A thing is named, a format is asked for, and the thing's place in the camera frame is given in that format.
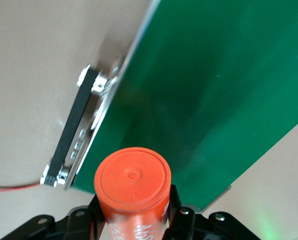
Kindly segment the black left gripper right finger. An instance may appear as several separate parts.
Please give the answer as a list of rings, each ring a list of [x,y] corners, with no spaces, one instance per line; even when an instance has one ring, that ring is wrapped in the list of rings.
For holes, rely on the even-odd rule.
[[[168,207],[169,227],[163,235],[164,240],[191,240],[193,238],[195,212],[182,206],[176,185],[172,184]]]

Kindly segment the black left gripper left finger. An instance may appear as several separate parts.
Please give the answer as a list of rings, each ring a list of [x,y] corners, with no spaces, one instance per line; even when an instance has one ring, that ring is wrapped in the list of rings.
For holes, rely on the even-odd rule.
[[[97,195],[94,195],[87,210],[90,213],[90,240],[99,240],[105,226],[105,218]]]

